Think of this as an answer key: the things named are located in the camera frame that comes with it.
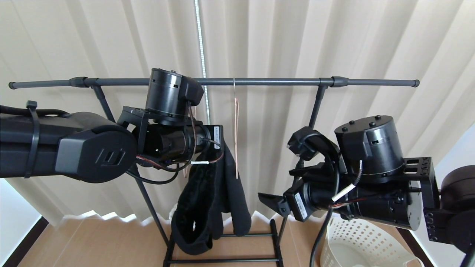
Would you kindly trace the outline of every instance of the curtain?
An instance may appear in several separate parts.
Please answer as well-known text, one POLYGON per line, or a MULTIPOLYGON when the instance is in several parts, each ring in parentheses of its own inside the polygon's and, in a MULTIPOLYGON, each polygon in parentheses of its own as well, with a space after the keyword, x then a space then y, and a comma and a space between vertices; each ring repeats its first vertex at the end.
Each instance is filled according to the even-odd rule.
MULTIPOLYGON (((10 90, 9 81, 148 77, 153 67, 203 77, 420 79, 420 86, 329 88, 315 129, 369 115, 394 117, 406 157, 437 163, 475 120, 475 1, 2 1, 1 104, 104 115, 90 89, 10 90), (204 64, 201 58, 200 37, 204 64)), ((208 86, 210 123, 222 124, 234 154, 234 88, 208 86)), ((123 105, 144 107, 146 86, 104 87, 116 118, 123 105)), ((258 192, 282 194, 296 157, 285 147, 308 124, 316 87, 237 86, 238 166, 248 208, 270 214, 258 192)), ((207 123, 205 99, 197 118, 207 123)), ((306 165, 322 160, 316 157, 306 165)), ((141 168, 165 180, 170 173, 141 168)), ((186 184, 146 185, 162 217, 186 184)), ((48 221, 94 210, 121 217, 150 213, 133 178, 103 184, 63 176, 9 178, 48 221)))

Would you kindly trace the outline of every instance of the wooden floor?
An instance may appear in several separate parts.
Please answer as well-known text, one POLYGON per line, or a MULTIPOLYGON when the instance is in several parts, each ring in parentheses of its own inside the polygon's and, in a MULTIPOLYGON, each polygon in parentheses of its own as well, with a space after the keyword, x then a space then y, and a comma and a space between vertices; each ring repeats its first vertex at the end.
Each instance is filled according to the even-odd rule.
MULTIPOLYGON (((276 221, 279 228, 282 218, 277 218, 276 221)), ((388 226, 382 228, 409 250, 395 228, 388 226)), ((315 221, 301 223, 289 220, 281 244, 286 267, 309 265, 310 250, 319 229, 320 223, 315 221)), ((170 234, 169 225, 165 225, 165 231, 167 235, 170 234)), ((254 216, 251 232, 268 231, 268 223, 259 216, 254 216)), ((232 225, 225 227, 225 232, 232 233, 232 225)), ((159 267, 163 265, 165 252, 166 246, 153 222, 142 225, 137 220, 124 222, 118 217, 107 220, 100 217, 65 219, 59 227, 49 225, 45 229, 19 266, 159 267)), ((187 255, 176 246, 173 255, 174 259, 224 257, 274 257, 271 237, 221 238, 213 241, 213 249, 198 256, 187 255)), ((275 267, 276 264, 260 262, 173 266, 275 267)))

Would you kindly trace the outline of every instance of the laundry basket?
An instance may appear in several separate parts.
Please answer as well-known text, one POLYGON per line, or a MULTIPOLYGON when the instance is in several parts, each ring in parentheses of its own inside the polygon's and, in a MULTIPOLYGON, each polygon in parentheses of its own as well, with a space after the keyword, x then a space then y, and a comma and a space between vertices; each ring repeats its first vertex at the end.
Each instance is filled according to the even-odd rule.
POLYGON ((387 232, 362 219, 351 221, 338 217, 330 221, 322 255, 321 267, 405 267, 410 254, 387 232))

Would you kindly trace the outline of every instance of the garment rack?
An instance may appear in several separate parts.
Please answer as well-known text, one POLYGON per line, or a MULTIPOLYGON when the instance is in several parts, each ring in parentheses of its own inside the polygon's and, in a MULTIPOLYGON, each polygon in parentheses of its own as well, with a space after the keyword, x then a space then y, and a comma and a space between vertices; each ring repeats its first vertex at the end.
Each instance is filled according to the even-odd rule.
MULTIPOLYGON (((411 86, 417 87, 419 80, 386 80, 386 79, 349 79, 339 76, 330 78, 195 78, 202 86, 317 86, 315 95, 315 103, 310 115, 309 127, 314 128, 315 120, 317 118, 320 104, 322 103, 323 95, 329 87, 344 87, 344 86, 411 86)), ((115 122, 109 104, 105 98, 102 86, 148 86, 148 78, 88 78, 75 77, 69 80, 54 80, 54 81, 35 81, 35 82, 10 82, 11 89, 31 88, 31 87, 54 87, 54 86, 73 86, 80 88, 92 88, 101 104, 101 107, 108 120, 115 122)), ((304 161, 299 159, 295 168, 302 168, 304 161)), ((294 185, 300 177, 294 176, 294 185)), ((175 241, 173 237, 167 238, 163 226, 160 223, 155 207, 150 200, 150 196, 142 181, 136 180, 137 185, 142 193, 143 199, 152 214, 153 220, 157 224, 163 241, 167 245, 167 252, 163 260, 163 267, 170 267, 171 264, 196 264, 196 263, 225 263, 225 262, 262 262, 274 261, 278 267, 284 267, 282 259, 282 252, 280 250, 280 242, 287 224, 288 217, 284 217, 279 232, 277 232, 276 222, 274 219, 270 220, 270 233, 253 233, 247 234, 244 237, 272 237, 274 246, 274 257, 267 258, 220 258, 220 259, 173 259, 173 250, 175 248, 175 241)), ((224 234, 222 237, 229 238, 236 235, 224 234)))

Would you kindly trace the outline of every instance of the baseboard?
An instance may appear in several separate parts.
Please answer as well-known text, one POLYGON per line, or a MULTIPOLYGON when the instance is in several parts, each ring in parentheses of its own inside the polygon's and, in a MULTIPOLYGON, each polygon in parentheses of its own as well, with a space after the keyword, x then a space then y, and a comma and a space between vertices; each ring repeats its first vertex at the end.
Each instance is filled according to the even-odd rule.
POLYGON ((30 248, 33 246, 35 241, 41 235, 41 233, 45 230, 46 226, 48 225, 48 221, 41 217, 36 222, 36 224, 31 228, 22 242, 18 245, 15 251, 10 255, 7 259, 3 267, 16 267, 20 264, 21 260, 25 257, 28 253, 30 248))
POLYGON ((404 238, 405 242, 412 250, 414 255, 418 257, 423 263, 425 267, 434 267, 434 264, 430 261, 429 257, 427 257, 424 250, 420 247, 417 240, 414 236, 409 232, 409 230, 398 228, 399 234, 401 234, 402 238, 404 238))

